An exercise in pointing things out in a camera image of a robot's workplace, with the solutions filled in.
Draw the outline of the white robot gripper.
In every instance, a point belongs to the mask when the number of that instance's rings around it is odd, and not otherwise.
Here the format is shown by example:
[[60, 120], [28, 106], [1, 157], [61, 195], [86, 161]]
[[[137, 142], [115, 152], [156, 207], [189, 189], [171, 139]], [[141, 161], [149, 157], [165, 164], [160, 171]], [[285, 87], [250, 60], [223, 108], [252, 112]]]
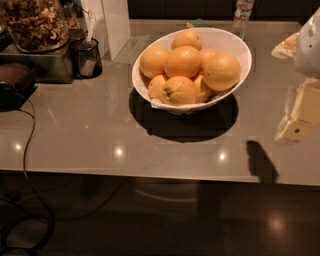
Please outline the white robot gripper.
[[299, 143], [320, 123], [320, 8], [299, 33], [275, 46], [271, 55], [279, 59], [294, 56], [295, 69], [306, 77], [315, 78], [289, 87], [284, 116], [275, 134], [279, 144]]

